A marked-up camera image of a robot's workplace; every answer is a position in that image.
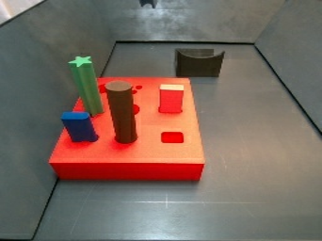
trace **red base block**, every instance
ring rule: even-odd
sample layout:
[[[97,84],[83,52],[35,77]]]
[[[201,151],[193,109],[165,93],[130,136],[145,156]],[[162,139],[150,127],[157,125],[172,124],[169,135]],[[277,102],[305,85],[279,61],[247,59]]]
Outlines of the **red base block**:
[[[100,78],[100,89],[114,80],[134,85],[140,139],[132,144],[116,141],[108,97],[102,93],[106,112],[93,118],[100,139],[97,142],[73,142],[63,130],[50,160],[59,178],[198,181],[205,168],[205,152],[189,79]],[[160,112],[161,84],[185,86],[182,113]],[[75,111],[83,109],[78,100]]]

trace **block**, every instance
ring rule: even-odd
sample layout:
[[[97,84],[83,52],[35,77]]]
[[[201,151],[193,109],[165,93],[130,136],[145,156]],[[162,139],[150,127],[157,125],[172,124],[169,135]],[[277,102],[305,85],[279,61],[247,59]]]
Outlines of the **block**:
[[[100,139],[73,142],[63,130],[50,160],[58,177],[66,180],[201,180],[205,150],[189,79],[106,77],[98,79],[100,89],[116,80],[129,82],[137,91],[138,140],[129,144],[117,142],[109,100],[102,91],[106,112],[93,117]],[[162,84],[184,85],[184,112],[178,115],[160,112]],[[74,111],[85,111],[82,100]]]
[[[65,112],[62,121],[73,142],[97,141],[98,135],[88,112]]]
[[[214,49],[177,49],[177,76],[218,77],[226,52],[214,54]]]
[[[97,85],[97,73],[92,57],[78,56],[75,60],[70,62],[70,68],[79,96],[85,104],[85,110],[92,114],[92,116],[102,114],[105,110]]]
[[[117,133],[116,140],[124,144],[133,143],[138,139],[133,85],[126,81],[113,81],[106,84],[106,92]]]
[[[184,85],[161,85],[161,107],[162,113],[184,112]]]

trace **cylinder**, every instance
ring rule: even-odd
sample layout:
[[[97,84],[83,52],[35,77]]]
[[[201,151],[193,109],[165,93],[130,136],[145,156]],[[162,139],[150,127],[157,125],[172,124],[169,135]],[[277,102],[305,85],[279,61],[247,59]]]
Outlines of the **cylinder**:
[[[133,143],[138,139],[133,85],[126,81],[113,81],[106,84],[106,92],[117,142],[122,144]]]

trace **square hole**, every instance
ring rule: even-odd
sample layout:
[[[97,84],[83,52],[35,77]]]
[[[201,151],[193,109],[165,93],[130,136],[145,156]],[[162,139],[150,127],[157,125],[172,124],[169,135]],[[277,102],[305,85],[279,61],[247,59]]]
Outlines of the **square hole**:
[[[184,143],[182,132],[162,132],[161,133],[162,143]]]

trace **green star prism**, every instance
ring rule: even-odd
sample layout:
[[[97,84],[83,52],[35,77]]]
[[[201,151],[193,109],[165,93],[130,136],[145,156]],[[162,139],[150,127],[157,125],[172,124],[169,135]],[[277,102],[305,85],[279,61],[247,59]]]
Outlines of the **green star prism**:
[[[70,62],[75,84],[86,111],[96,116],[105,112],[104,103],[97,85],[97,72],[90,56],[78,56]]]

